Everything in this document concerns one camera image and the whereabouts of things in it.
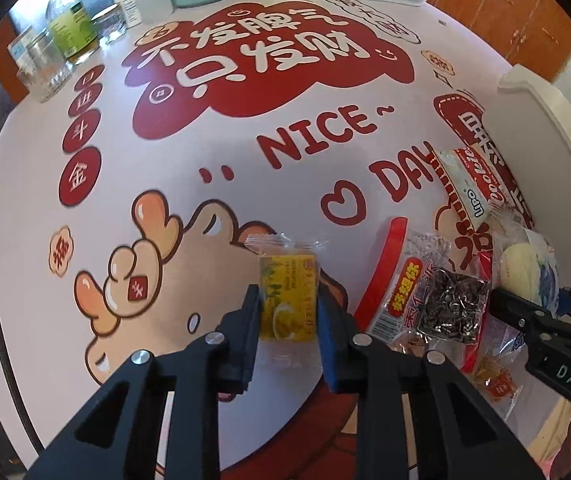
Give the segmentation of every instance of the plastic wrapper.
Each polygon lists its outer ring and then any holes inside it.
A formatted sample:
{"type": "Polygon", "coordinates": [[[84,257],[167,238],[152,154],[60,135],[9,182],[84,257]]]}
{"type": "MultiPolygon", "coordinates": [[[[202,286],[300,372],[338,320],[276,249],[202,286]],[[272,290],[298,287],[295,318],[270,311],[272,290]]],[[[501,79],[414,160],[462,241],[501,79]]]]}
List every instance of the plastic wrapper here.
{"type": "Polygon", "coordinates": [[[492,208],[511,203],[499,177],[475,146],[437,152],[430,164],[467,234],[481,227],[492,208]]]}
{"type": "Polygon", "coordinates": [[[488,316],[479,358],[470,381],[504,419],[521,392],[511,367],[523,346],[523,335],[498,319],[488,316]]]}
{"type": "Polygon", "coordinates": [[[554,249],[539,233],[515,222],[509,212],[495,211],[492,234],[496,285],[549,310],[559,304],[559,278],[554,249]]]}
{"type": "Polygon", "coordinates": [[[317,333],[317,252],[325,242],[294,242],[285,235],[251,235],[259,254],[262,342],[258,362],[278,368],[320,366],[317,333]]]}
{"type": "Polygon", "coordinates": [[[407,328],[399,332],[388,346],[392,350],[402,354],[423,357],[428,349],[429,341],[425,334],[422,334],[416,328],[407,328]]]}
{"type": "Polygon", "coordinates": [[[449,249],[450,243],[437,234],[409,227],[407,218],[392,219],[379,262],[355,312],[357,326],[387,344],[416,327],[430,276],[447,261],[449,249]]]}

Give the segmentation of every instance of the table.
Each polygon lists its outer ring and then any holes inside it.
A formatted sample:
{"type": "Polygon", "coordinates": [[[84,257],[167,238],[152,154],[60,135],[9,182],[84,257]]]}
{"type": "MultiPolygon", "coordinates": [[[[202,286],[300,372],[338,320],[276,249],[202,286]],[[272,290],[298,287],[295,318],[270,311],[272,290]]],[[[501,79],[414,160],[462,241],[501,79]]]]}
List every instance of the table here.
{"type": "MultiPolygon", "coordinates": [[[[425,158],[481,140],[460,116],[479,123],[508,68],[428,5],[224,0],[22,102],[0,135],[0,419],[26,466],[131,352],[182,349],[240,306],[249,234],[325,241],[351,312],[392,216],[466,267],[490,237],[457,232],[425,158]]],[[[313,349],[286,369],[267,353],[221,405],[224,478],[351,478],[354,400],[328,394],[313,349]]]]}

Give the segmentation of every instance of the second gripper arm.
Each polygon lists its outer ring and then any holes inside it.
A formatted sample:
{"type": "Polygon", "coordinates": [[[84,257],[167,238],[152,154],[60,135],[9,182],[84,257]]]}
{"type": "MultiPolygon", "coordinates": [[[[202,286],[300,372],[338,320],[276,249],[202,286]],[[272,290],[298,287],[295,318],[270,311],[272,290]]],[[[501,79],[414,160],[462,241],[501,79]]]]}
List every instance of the second gripper arm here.
{"type": "MultiPolygon", "coordinates": [[[[526,369],[571,400],[571,325],[503,290],[492,292],[489,311],[523,331],[526,369]]],[[[160,357],[136,351],[72,417],[25,480],[153,480],[169,392],[166,480],[218,479],[218,394],[247,390],[260,316],[259,288],[250,285],[239,310],[184,350],[160,357]]],[[[402,394],[409,397],[419,479],[545,478],[441,352],[401,354],[360,333],[325,285],[319,287],[317,336],[329,389],[358,399],[358,480],[408,478],[402,394]]]]}

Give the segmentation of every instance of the glass bottle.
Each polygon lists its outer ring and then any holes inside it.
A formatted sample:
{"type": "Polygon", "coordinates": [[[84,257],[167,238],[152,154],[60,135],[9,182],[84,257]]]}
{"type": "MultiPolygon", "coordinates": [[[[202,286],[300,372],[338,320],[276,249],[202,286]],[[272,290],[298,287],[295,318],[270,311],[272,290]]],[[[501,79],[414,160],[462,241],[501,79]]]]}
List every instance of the glass bottle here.
{"type": "Polygon", "coordinates": [[[56,44],[71,63],[82,63],[99,48],[99,36],[81,0],[48,1],[46,21],[56,44]]]}

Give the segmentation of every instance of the heart symbol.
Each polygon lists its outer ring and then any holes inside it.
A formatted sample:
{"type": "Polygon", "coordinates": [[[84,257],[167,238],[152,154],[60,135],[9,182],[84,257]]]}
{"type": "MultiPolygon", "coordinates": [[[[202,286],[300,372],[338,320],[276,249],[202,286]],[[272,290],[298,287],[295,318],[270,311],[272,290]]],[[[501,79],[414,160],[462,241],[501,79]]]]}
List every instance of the heart symbol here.
{"type": "Polygon", "coordinates": [[[341,225],[341,226],[352,226],[357,225],[358,223],[365,220],[365,197],[361,190],[357,187],[356,184],[348,180],[338,180],[334,185],[334,191],[332,193],[328,193],[323,195],[321,199],[321,210],[323,214],[326,216],[328,220],[331,222],[341,225]],[[349,191],[352,193],[352,197],[354,198],[355,202],[357,203],[357,212],[354,215],[349,217],[341,217],[336,216],[332,211],[329,210],[330,203],[338,203],[344,204],[345,197],[343,196],[344,190],[349,191]]]}
{"type": "Polygon", "coordinates": [[[394,111],[394,106],[389,106],[389,107],[379,106],[376,109],[377,114],[379,114],[381,117],[383,117],[384,113],[391,114],[393,111],[394,111]]]}
{"type": "Polygon", "coordinates": [[[462,222],[456,223],[456,230],[461,236],[467,236],[472,234],[472,226],[470,225],[469,220],[464,220],[462,222]]]}

